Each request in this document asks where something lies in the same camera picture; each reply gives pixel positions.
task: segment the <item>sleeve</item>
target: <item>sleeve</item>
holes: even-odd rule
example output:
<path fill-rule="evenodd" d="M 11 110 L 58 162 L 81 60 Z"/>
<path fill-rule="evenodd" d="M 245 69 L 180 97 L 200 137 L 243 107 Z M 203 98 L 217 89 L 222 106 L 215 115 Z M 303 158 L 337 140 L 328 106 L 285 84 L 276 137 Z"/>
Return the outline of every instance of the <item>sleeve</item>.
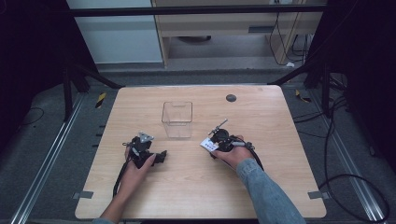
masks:
<path fill-rule="evenodd" d="M 105 218 L 98 217 L 92 221 L 92 224 L 114 224 L 114 223 Z"/>
<path fill-rule="evenodd" d="M 260 223 L 305 223 L 290 198 L 255 160 L 241 161 L 236 172 L 247 188 Z"/>

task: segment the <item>cable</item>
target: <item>cable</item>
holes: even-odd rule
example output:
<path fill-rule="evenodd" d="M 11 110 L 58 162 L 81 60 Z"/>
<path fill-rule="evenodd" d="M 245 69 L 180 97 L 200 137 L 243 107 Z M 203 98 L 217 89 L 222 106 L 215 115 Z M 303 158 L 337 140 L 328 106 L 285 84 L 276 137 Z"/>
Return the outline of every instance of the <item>cable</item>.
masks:
<path fill-rule="evenodd" d="M 327 189 L 328 189 L 328 191 L 329 191 L 329 194 L 332 196 L 332 198 L 334 199 L 334 201 L 335 201 L 344 211 L 346 211 L 348 214 L 350 214 L 350 215 L 353 216 L 354 218 L 356 218 L 356 219 L 358 219 L 358 220 L 360 220 L 360 221 L 365 221 L 365 222 L 370 222 L 370 223 L 384 222 L 384 221 L 386 221 L 386 220 L 389 218 L 389 215 L 390 215 L 389 204 L 388 204 L 388 201 L 386 200 L 385 196 L 382 194 L 382 192 L 381 192 L 373 183 L 371 183 L 370 181 L 368 181 L 367 179 L 365 179 L 365 178 L 363 178 L 363 177 L 361 177 L 361 176 L 358 176 L 358 175 L 351 175 L 351 174 L 340 174 L 340 175 L 333 176 L 332 178 L 329 178 L 328 166 L 327 166 L 327 154 L 328 154 L 329 138 L 330 138 L 330 136 L 332 135 L 332 128 L 333 128 L 333 125 L 334 125 L 334 112 L 335 112 L 335 109 L 337 108 L 336 105 L 337 105 L 338 103 L 340 103 L 340 102 L 345 101 L 345 98 L 344 98 L 342 101 L 340 101 L 340 102 L 337 102 L 337 100 L 334 101 L 334 104 L 332 105 L 332 108 L 331 108 L 331 113 L 330 113 L 330 125 L 329 125 L 329 130 L 328 130 L 328 132 L 327 132 L 327 134 L 326 134 L 326 139 L 325 139 L 325 146 L 324 146 L 324 174 L 325 174 L 325 182 L 322 183 L 322 184 L 320 184 L 318 188 L 321 189 L 321 188 L 323 188 L 324 186 L 326 186 Z M 335 179 L 337 179 L 337 178 L 341 178 L 341 177 L 354 177 L 354 178 L 358 178 L 358 179 L 363 180 L 363 181 L 365 181 L 366 183 L 368 183 L 369 186 L 370 186 L 372 189 L 374 189 L 374 190 L 378 193 L 378 195 L 380 196 L 380 198 L 381 198 L 382 201 L 384 202 L 384 205 L 386 206 L 386 214 L 384 215 L 384 217 L 383 217 L 382 219 L 380 219 L 380 220 L 372 221 L 372 220 L 367 219 L 367 218 L 365 218 L 365 217 L 360 217 L 360 216 L 354 214 L 354 213 L 351 212 L 349 209 L 347 209 L 345 206 L 343 206 L 343 205 L 337 200 L 337 198 L 335 197 L 334 193 L 332 192 L 332 188 L 331 188 L 331 186 L 330 186 L 330 182 L 332 182 L 333 180 L 335 180 Z"/>
<path fill-rule="evenodd" d="M 305 132 L 301 132 L 301 131 L 297 131 L 297 133 L 303 133 L 303 134 L 310 135 L 310 136 L 317 137 L 317 138 L 326 138 L 326 136 L 319 136 L 319 135 L 315 135 L 312 133 L 305 133 Z"/>
<path fill-rule="evenodd" d="M 251 155 L 256 160 L 257 164 L 259 164 L 259 166 L 262 168 L 262 170 L 264 170 L 264 167 L 262 166 L 262 161 L 260 160 L 257 153 L 254 151 L 254 146 L 251 144 L 251 142 L 245 142 L 243 139 L 241 139 L 239 137 L 230 136 L 229 138 L 234 141 L 243 142 L 245 144 L 245 148 L 247 148 L 247 150 L 251 153 Z"/>
<path fill-rule="evenodd" d="M 294 48 L 295 43 L 296 43 L 298 37 L 299 37 L 298 35 L 296 35 L 296 36 L 294 37 L 293 44 L 291 45 L 291 52 L 292 52 L 292 54 L 295 55 L 295 56 L 303 57 L 302 60 L 305 61 L 306 56 L 307 56 L 307 54 L 308 54 L 308 49 L 309 49 L 308 46 L 310 45 L 310 44 L 308 44 L 308 43 L 309 43 L 309 41 L 308 41 L 308 35 L 305 35 L 305 36 L 304 36 L 304 46 L 303 46 L 303 49 L 295 49 L 295 48 Z"/>
<path fill-rule="evenodd" d="M 296 120 L 296 121 L 294 121 L 294 123 L 303 123 L 303 122 L 307 122 L 307 121 L 309 121 L 309 120 L 316 119 L 316 118 L 320 117 L 320 116 L 323 115 L 323 114 L 324 114 L 324 112 L 321 112 L 321 113 L 319 113 L 319 114 L 317 114 L 317 115 L 315 115 L 314 117 L 311 117 L 311 118 L 309 118 L 309 119 Z"/>
<path fill-rule="evenodd" d="M 38 117 L 38 119 L 35 119 L 35 120 L 33 120 L 33 121 L 23 123 L 22 125 L 33 124 L 33 123 L 38 122 L 41 118 L 43 118 L 43 116 L 44 116 L 44 110 L 43 110 L 42 108 L 40 108 L 40 107 L 32 107 L 32 108 L 30 108 L 30 110 L 35 110 L 35 109 L 41 110 L 41 115 L 40 115 L 40 117 Z"/>
<path fill-rule="evenodd" d="M 125 169 L 126 169 L 126 167 L 128 166 L 128 162 L 130 162 L 130 161 L 131 161 L 131 158 L 128 158 L 128 159 L 126 160 L 126 162 L 125 162 L 125 163 L 122 165 L 122 167 L 121 167 L 119 176 L 117 177 L 117 180 L 116 180 L 116 184 L 114 185 L 114 188 L 113 188 L 113 198 L 117 195 L 117 193 L 118 193 L 118 191 L 119 191 L 119 185 L 120 185 L 122 176 L 123 176 L 123 174 L 125 173 Z"/>
<path fill-rule="evenodd" d="M 277 12 L 277 13 L 276 13 L 276 21 L 275 21 L 275 24 L 274 24 L 274 28 L 273 28 L 273 30 L 272 30 L 272 32 L 271 32 L 271 34 L 270 34 L 270 38 L 269 38 L 270 49 L 271 49 L 271 52 L 272 52 L 273 55 L 274 55 L 274 58 L 275 58 L 276 63 L 277 63 L 278 65 L 286 65 L 286 63 L 280 63 L 280 62 L 277 61 L 276 56 L 275 56 L 275 53 L 274 53 L 274 49 L 272 48 L 272 35 L 273 35 L 274 30 L 275 30 L 276 27 L 277 27 L 277 32 L 278 32 L 278 34 L 279 34 L 280 42 L 282 43 L 283 53 L 285 54 L 285 56 L 286 56 L 292 63 L 297 63 L 297 62 L 302 61 L 302 60 L 293 60 L 293 59 L 289 58 L 289 56 L 288 56 L 288 54 L 287 54 L 287 52 L 286 52 L 285 43 L 283 42 L 283 38 L 282 38 L 282 35 L 281 35 L 281 33 L 280 33 L 280 29 L 279 29 L 279 12 Z"/>
<path fill-rule="evenodd" d="M 309 113 L 309 114 L 304 114 L 304 115 L 300 115 L 300 116 L 293 117 L 293 119 L 299 119 L 299 118 L 302 118 L 302 117 L 305 117 L 305 116 L 309 116 L 309 115 L 313 115 L 313 114 L 318 114 L 318 113 L 323 114 L 323 112 L 313 112 L 313 113 Z"/>

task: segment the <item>human hand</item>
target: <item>human hand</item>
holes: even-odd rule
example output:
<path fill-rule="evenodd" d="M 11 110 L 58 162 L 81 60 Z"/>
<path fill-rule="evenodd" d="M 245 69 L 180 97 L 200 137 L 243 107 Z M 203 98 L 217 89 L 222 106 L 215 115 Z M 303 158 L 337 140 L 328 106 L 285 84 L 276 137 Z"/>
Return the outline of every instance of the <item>human hand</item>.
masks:
<path fill-rule="evenodd" d="M 236 137 L 240 138 L 241 140 L 244 140 L 244 137 L 242 135 L 237 135 Z M 214 150 L 214 151 L 212 151 L 212 154 L 215 157 L 226 161 L 235 170 L 236 170 L 236 166 L 239 164 L 239 162 L 241 162 L 247 158 L 254 159 L 253 155 L 251 155 L 251 153 L 245 147 L 234 147 L 233 150 L 231 150 L 229 152 L 222 152 L 222 151 Z"/>
<path fill-rule="evenodd" d="M 128 158 L 128 153 L 129 147 L 125 148 L 125 160 Z M 143 164 L 140 169 L 137 169 L 133 161 L 129 161 L 120 181 L 120 188 L 117 195 L 120 195 L 124 199 L 131 198 L 134 192 L 143 182 L 143 179 L 149 171 L 152 163 L 154 163 L 154 160 L 155 153 L 145 161 L 145 164 Z"/>

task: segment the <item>clear plastic box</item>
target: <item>clear plastic box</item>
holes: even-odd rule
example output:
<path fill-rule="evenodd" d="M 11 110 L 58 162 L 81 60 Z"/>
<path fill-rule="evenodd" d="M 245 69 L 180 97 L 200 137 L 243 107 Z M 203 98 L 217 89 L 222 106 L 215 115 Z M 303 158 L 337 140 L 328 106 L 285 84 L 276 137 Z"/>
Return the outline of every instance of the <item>clear plastic box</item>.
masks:
<path fill-rule="evenodd" d="M 192 102 L 163 103 L 163 127 L 171 138 L 191 137 Z"/>

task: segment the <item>table top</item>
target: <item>table top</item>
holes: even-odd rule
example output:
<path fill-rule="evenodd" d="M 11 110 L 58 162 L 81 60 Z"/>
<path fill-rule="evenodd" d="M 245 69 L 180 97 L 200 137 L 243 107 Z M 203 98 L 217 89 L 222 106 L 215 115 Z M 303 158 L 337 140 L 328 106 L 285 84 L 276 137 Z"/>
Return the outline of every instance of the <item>table top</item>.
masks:
<path fill-rule="evenodd" d="M 226 96 L 236 96 L 228 102 Z M 191 138 L 168 138 L 162 124 L 163 103 L 192 102 Z M 318 186 L 308 164 L 282 90 L 278 86 L 174 86 L 120 89 L 97 149 L 78 218 L 99 217 L 112 199 L 124 163 L 125 146 L 144 132 L 154 136 L 150 152 L 168 151 L 155 164 L 125 210 L 125 218 L 255 218 L 248 192 L 235 171 L 213 160 L 200 146 L 221 128 L 253 143 L 265 172 L 288 194 L 303 217 L 324 217 L 321 199 L 307 192 Z"/>

